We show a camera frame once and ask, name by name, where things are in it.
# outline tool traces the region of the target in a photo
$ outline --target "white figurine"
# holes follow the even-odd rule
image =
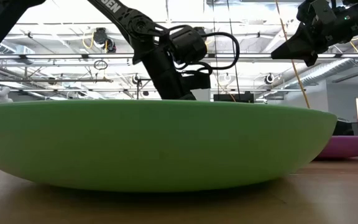
[[[13,103],[13,100],[8,97],[10,91],[9,87],[0,86],[0,103]]]

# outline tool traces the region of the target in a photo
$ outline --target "pink bowl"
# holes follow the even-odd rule
[[[358,156],[358,136],[333,136],[318,159],[341,159]]]

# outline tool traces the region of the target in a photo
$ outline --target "table surface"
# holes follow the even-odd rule
[[[358,223],[358,159],[312,162],[263,184],[185,194],[39,185],[0,171],[0,223]]]

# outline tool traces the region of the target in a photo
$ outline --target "ceiling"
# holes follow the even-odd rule
[[[212,32],[233,33],[241,43],[241,53],[270,53],[284,43],[284,36],[274,1],[245,1],[215,0],[121,0],[126,6],[138,9],[148,15],[153,21],[164,27],[173,27],[180,24],[189,24],[193,27],[201,26]],[[298,27],[296,20],[297,7],[302,1],[286,0],[280,2],[282,19],[289,36],[293,35]],[[30,8],[19,20],[5,38],[4,44],[16,49],[17,46],[26,46],[35,54],[85,54],[87,52],[103,53],[104,50],[91,45],[91,37],[95,28],[105,27],[107,33],[117,46],[117,53],[133,53],[130,45],[123,39],[117,27],[105,18],[87,0],[47,0],[44,4]],[[232,53],[232,42],[226,37],[208,38],[206,41],[209,53]],[[345,51],[349,44],[337,45]],[[34,73],[32,78],[106,78],[111,82],[83,83],[78,80],[75,85],[81,88],[135,88],[132,77],[138,75],[148,78],[142,64],[132,65],[127,59],[109,59],[110,66],[105,71],[97,71],[91,66],[71,65],[41,66],[51,60],[36,60],[34,66],[26,65],[28,71]],[[75,64],[75,60],[57,60],[58,63]],[[23,74],[24,64],[14,64],[13,61],[2,62],[0,67],[15,73]],[[225,66],[229,62],[211,62],[212,66]],[[232,68],[211,76],[212,88],[218,87],[218,82],[224,88],[236,88],[235,76],[239,77],[239,86],[259,88],[264,85],[264,77],[272,73],[279,77],[292,69],[288,62],[239,62],[237,68]],[[147,88],[153,89],[152,83]],[[47,88],[61,88],[58,83]],[[134,93],[99,93],[104,98],[130,98]],[[159,98],[157,93],[150,92],[142,98]]]

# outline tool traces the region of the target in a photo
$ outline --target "green bowl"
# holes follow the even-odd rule
[[[335,115],[199,101],[0,104],[0,169],[74,189],[184,192],[275,179],[312,161]]]

